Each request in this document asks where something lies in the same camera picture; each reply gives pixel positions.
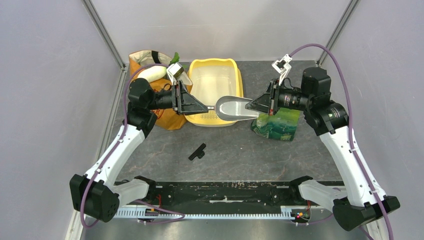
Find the white daikon radish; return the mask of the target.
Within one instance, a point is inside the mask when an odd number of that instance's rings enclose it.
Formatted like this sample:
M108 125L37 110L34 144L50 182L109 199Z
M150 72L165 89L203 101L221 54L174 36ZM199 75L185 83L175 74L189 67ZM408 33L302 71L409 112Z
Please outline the white daikon radish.
M167 74L167 68L165 66L152 66L141 71L136 79L144 79L149 84L157 80L163 79Z

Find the metal scoop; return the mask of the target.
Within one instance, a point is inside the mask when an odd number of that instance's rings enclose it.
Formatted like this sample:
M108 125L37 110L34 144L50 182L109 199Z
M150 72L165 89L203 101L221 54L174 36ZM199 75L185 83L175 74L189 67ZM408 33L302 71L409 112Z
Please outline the metal scoop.
M215 105L207 105L208 110L214 111L217 117L223 121L245 121L259 117L260 113L246 109L251 99L226 95L220 97Z

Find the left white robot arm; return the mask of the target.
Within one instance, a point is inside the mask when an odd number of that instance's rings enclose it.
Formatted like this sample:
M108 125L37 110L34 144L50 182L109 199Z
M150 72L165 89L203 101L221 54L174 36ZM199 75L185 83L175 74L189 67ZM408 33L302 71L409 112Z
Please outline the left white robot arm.
M145 78L137 78L129 83L128 89L124 98L126 116L113 143L89 170L83 175L75 174L69 182L73 208L80 213L86 228L86 216L107 223L124 205L138 200L152 204L156 200L154 181L145 177L115 184L129 157L155 126L155 110L195 115L212 109L191 95L182 81L172 84L169 90L154 91Z

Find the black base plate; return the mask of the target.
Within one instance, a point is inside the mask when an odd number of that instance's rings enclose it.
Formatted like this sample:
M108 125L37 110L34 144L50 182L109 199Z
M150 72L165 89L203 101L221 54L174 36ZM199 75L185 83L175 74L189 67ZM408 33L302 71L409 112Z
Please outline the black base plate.
M277 214L317 203L296 197L288 181L157 181L143 201L183 214Z

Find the black bag clip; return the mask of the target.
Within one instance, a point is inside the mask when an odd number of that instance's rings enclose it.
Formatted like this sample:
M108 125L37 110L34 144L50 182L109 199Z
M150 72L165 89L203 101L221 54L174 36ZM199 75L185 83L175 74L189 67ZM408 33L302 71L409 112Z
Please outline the black bag clip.
M202 143L189 157L190 161L193 161L195 158L201 159L205 156L204 149L206 148L206 144Z

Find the green litter bag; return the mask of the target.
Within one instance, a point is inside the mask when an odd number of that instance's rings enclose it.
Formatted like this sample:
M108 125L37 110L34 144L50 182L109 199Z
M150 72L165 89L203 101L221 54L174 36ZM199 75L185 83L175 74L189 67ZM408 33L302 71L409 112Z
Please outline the green litter bag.
M295 138L299 110L280 108L275 115L260 113L251 122L250 129L257 135L271 140L291 142Z

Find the yellow litter box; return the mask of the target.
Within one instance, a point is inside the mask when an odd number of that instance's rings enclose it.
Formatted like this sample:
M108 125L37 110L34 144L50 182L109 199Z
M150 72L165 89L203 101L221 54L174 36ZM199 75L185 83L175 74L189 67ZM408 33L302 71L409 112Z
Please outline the yellow litter box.
M189 66L188 77L190 94L208 107L224 96L244 96L241 72L231 58L196 59Z

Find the orange paper grocery bag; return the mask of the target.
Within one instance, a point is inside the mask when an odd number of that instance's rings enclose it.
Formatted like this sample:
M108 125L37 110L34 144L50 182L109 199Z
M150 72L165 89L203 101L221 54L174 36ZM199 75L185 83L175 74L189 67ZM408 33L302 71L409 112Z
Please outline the orange paper grocery bag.
M136 70L146 65L165 64L168 66L172 61L178 60L179 57L177 53L171 57L156 50L140 50L129 54L128 59L129 72L132 75ZM166 74L164 78L149 84L155 92L159 92L161 90L168 89L168 84L171 85L171 81L168 79ZM187 121L185 116L176 114L172 109L156 109L153 112L157 116L155 125L165 130L178 130Z

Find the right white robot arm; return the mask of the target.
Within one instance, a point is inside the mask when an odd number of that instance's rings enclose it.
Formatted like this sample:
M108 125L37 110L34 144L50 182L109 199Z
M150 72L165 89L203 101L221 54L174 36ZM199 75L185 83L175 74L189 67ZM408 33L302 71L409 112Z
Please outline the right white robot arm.
M301 86L287 88L271 81L267 90L246 104L246 109L274 115L282 109L299 110L332 156L345 190L338 191L309 176L292 181L289 200L300 205L312 201L331 211L346 231L363 226L400 208L397 197L387 195L373 177L356 142L345 108L331 100L331 78L320 67L303 71Z

